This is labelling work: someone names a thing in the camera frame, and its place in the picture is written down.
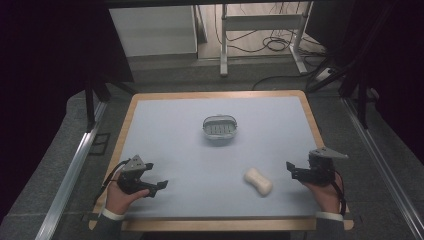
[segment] sleeve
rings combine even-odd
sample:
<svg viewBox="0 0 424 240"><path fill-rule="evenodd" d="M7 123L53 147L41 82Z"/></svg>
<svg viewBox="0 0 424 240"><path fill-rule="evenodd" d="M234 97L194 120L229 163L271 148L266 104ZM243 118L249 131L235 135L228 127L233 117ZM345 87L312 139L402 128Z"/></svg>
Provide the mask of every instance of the sleeve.
<svg viewBox="0 0 424 240"><path fill-rule="evenodd" d="M119 240L123 215L116 215L104 209L92 231L92 240Z"/></svg>
<svg viewBox="0 0 424 240"><path fill-rule="evenodd" d="M316 240L343 240L346 238L342 215L318 212L316 217Z"/></svg>

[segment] gray carpet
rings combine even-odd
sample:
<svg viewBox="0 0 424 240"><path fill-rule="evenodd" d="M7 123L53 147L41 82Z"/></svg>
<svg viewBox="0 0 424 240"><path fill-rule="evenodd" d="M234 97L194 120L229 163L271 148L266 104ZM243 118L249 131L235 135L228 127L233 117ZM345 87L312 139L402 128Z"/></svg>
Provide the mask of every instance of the gray carpet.
<svg viewBox="0 0 424 240"><path fill-rule="evenodd" d="M291 58L252 59L230 62L229 76L221 78L216 62L195 63L195 66L175 66L157 63L149 69L133 67L134 83L128 86L142 93L193 91L251 90L259 80L277 75L297 75ZM306 77L275 78L257 85L255 90L301 89ZM393 201L381 176L356 132L341 100L335 82L308 96L316 122L326 146L350 156L336 161L346 186L346 199L355 220L348 239L415 239L401 212ZM84 216L92 209L92 201L105 175L114 150L131 96L108 85L112 98L105 110L98 134L110 136L105 149L92 147L79 179L62 214L53 239L87 239L88 222ZM0 227L0 239L34 239L55 197L61 180L78 147L86 127L84 94L69 100L67 115L51 147L37 171L28 182ZM368 106L370 132L383 150L390 167L413 200L417 209L424 210L424 189L420 186L424 168L391 129ZM303 239L303 232L292 232L292 239ZM313 239L313 232L308 239ZM124 232L122 239L139 239L140 233Z"/></svg>

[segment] black cable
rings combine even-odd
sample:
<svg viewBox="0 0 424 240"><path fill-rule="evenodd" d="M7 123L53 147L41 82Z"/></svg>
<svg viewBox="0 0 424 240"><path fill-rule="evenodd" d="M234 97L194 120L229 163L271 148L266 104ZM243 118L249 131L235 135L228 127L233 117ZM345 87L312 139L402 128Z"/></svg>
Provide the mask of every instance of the black cable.
<svg viewBox="0 0 424 240"><path fill-rule="evenodd" d="M130 160L131 159L122 161L122 162L118 163L118 165L116 165L116 167L113 168L113 170L107 176L106 180L103 182L102 187L99 190L99 193L97 193L97 195L94 197L93 205L96 205L97 199L99 199L99 197L103 194L103 192L105 191L105 189L109 185L109 182L113 181L112 178L115 175L116 170L118 170L118 168L121 167L122 165L127 164Z"/></svg>

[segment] white cuff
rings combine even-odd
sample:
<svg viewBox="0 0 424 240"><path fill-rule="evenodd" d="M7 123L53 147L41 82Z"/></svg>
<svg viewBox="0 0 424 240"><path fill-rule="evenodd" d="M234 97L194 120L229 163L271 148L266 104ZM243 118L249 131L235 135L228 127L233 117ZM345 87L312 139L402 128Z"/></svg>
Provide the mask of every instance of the white cuff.
<svg viewBox="0 0 424 240"><path fill-rule="evenodd" d="M343 221L343 216L341 214L336 213L328 213L328 212L317 212L315 214L317 218L330 219L335 221Z"/></svg>
<svg viewBox="0 0 424 240"><path fill-rule="evenodd" d="M106 208L103 209L102 214L103 214L103 216L105 216L105 217L107 217L111 220L115 220L115 221L121 221L121 220L124 220L124 218L125 218L125 215L115 214L115 213L107 210Z"/></svg>

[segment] human hand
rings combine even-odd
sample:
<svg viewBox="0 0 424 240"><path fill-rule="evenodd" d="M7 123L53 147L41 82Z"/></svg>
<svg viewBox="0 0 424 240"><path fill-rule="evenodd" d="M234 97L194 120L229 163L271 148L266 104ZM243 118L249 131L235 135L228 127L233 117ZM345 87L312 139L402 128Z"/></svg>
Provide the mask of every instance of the human hand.
<svg viewBox="0 0 424 240"><path fill-rule="evenodd" d="M339 186L339 188L344 191L342 178L338 173L335 174L335 182ZM309 190L311 190L314 195L315 201L317 201L318 205L321 208L321 211L328 213L340 213L340 199L337 195L336 189L331 184L328 184L325 187L317 186L312 183L301 182L305 185Z"/></svg>
<svg viewBox="0 0 424 240"><path fill-rule="evenodd" d="M131 203L135 200L143 198L149 194L148 189L144 189L133 194L122 192L116 181L119 178L121 171L118 171L111 180L107 188L106 209L114 214L123 215L127 212Z"/></svg>

